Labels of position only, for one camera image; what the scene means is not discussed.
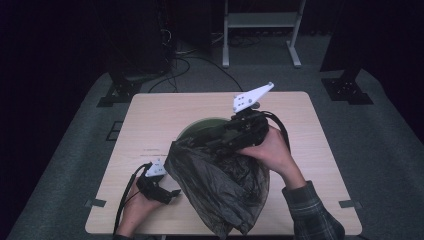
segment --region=gray carpet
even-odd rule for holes
[[[357,83],[374,105],[330,100],[321,78],[337,77],[340,72],[319,73],[328,42],[327,36],[299,36],[296,48],[302,68],[294,69],[281,38],[263,38],[248,48],[230,48],[226,72],[245,91],[272,81],[273,91],[309,94],[348,192],[362,205],[357,213],[363,237],[424,239],[424,147],[380,83],[365,71],[360,72]],[[184,45],[179,51],[190,49]],[[220,48],[211,54],[198,51],[189,56],[221,65]],[[152,92],[239,91],[216,66],[202,59],[184,59],[190,69],[176,78],[176,88],[164,81]],[[173,65],[174,75],[187,67],[181,60]],[[145,83],[141,92],[149,91],[161,79]],[[81,103],[8,239],[111,239],[110,235],[90,235],[84,228],[90,211],[84,205],[95,198],[114,147],[114,142],[105,141],[106,136],[114,121],[124,120],[129,106],[96,107],[111,83],[104,74]]]

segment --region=metal shelf frame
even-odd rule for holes
[[[292,27],[293,34],[290,40],[286,41],[287,48],[293,60],[295,68],[300,68],[299,56],[297,55],[294,45],[296,43],[297,34],[299,32],[300,23],[302,21],[303,9],[306,0],[300,1],[300,7],[297,12],[281,12],[281,13],[229,13],[228,0],[225,0],[224,15],[224,46],[222,49],[222,66],[228,68],[230,66],[230,57],[228,49],[228,29],[230,28],[266,28],[266,27]]]

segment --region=tabletop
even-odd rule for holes
[[[104,207],[93,206],[86,223],[92,234],[113,232],[116,211],[131,174],[144,163],[158,158],[165,161],[172,141],[188,125],[201,119],[229,119],[232,102],[240,93],[158,93],[134,96],[96,199]],[[305,179],[312,180],[326,209],[344,226],[346,235],[362,231],[353,207],[342,208],[350,200],[312,102],[305,92],[269,92],[261,98],[260,109],[274,113],[289,134],[293,158]],[[267,202],[248,235],[292,235],[293,221],[281,193],[284,182],[270,174]],[[160,186],[179,189],[166,175]],[[153,212],[138,233],[155,235],[213,235],[203,224],[184,194]],[[233,230],[230,235],[240,235]]]

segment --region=shelf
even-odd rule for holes
[[[294,27],[297,12],[229,13],[228,28]]]

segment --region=black cable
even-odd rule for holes
[[[127,201],[125,201],[124,206],[125,206],[125,205],[127,205],[127,203],[131,200],[131,198],[133,198],[135,195],[137,195],[137,194],[139,194],[139,193],[140,193],[140,191],[138,191],[138,192],[134,193],[131,197],[129,197],[129,198],[127,199]]]
[[[358,237],[359,237],[359,238],[362,238],[362,239],[364,239],[364,240],[370,240],[369,238],[366,238],[366,237],[364,237],[364,236],[362,236],[362,235],[358,235]]]
[[[251,46],[254,46],[258,43],[260,43],[262,40],[259,36],[256,36],[256,38],[258,39],[257,41],[252,40],[251,38],[248,37],[240,37],[240,36],[234,36],[230,39],[228,46],[233,47],[233,48],[248,48]]]
[[[174,80],[174,83],[170,81],[171,79],[168,79],[168,82],[174,87],[174,93],[178,93],[177,80],[175,79],[174,72],[171,71],[171,75],[172,79]]]
[[[187,69],[185,69],[183,72],[181,72],[181,73],[179,73],[179,74],[177,74],[177,75],[175,75],[175,76],[174,76],[174,75],[173,75],[173,73],[172,73],[172,77],[171,77],[171,78],[179,77],[179,76],[181,76],[181,75],[185,74],[186,72],[188,72],[188,70],[190,69],[190,63],[189,63],[187,60],[184,60],[184,59],[182,59],[182,58],[176,58],[176,60],[181,60],[181,61],[185,62],[185,63],[187,64]],[[161,81],[157,82],[155,85],[153,85],[153,86],[149,89],[148,93],[151,93],[151,92],[152,92],[152,90],[153,90],[156,86],[158,86],[159,84],[161,84],[161,83],[163,83],[163,82],[165,82],[165,81],[168,81],[168,80],[169,80],[169,79],[171,79],[171,78],[165,78],[165,79],[162,79]]]
[[[218,66],[218,64],[216,64],[216,63],[212,62],[212,61],[211,61],[211,60],[209,60],[209,59],[202,58],[202,57],[185,57],[185,58],[201,59],[201,60],[203,60],[203,61],[206,61],[206,62],[209,62],[209,63],[211,63],[211,64],[215,65],[215,66],[216,66],[219,70],[221,70],[223,73],[225,73],[225,75],[227,75],[228,77],[230,77],[230,78],[231,78],[231,80],[233,80],[233,81],[237,84],[237,86],[239,87],[239,89],[240,89],[240,91],[241,91],[241,92],[244,92],[244,91],[243,91],[243,88],[240,86],[240,84],[237,82],[237,80],[236,80],[233,76],[231,76],[229,73],[227,73],[224,69],[222,69],[220,66]]]
[[[191,50],[188,50],[188,51],[185,51],[185,52],[181,52],[181,51],[179,51],[179,52],[176,52],[176,55],[177,55],[178,57],[182,57],[182,56],[185,56],[185,55],[192,54],[192,53],[196,52],[197,50],[198,50],[198,49],[191,49]]]
[[[116,233],[116,229],[118,229],[119,226],[119,220],[121,218],[121,214],[122,214],[122,210],[124,209],[124,206],[126,204],[126,198],[128,193],[130,192],[131,186],[134,183],[134,180],[137,176],[137,173],[142,169],[147,167],[149,164],[143,164],[141,165],[139,168],[137,168],[137,170],[131,175],[130,180],[128,181],[127,187],[125,188],[124,194],[122,195],[121,198],[121,202],[119,203],[119,207],[118,207],[118,211],[116,212],[116,217],[115,217],[115,226],[113,228],[113,235],[115,235]]]
[[[257,0],[254,0],[253,3],[250,5],[250,7],[247,9],[247,13],[250,13],[250,11],[252,10],[253,6],[256,5]]]
[[[262,113],[265,114],[265,117],[271,119],[272,121],[274,121],[278,125],[278,127],[280,128],[281,135],[283,136],[284,141],[287,145],[287,148],[289,149],[289,152],[291,152],[289,134],[287,133],[287,129],[284,126],[284,124],[281,122],[281,120],[275,114],[268,112],[268,111],[262,111]]]

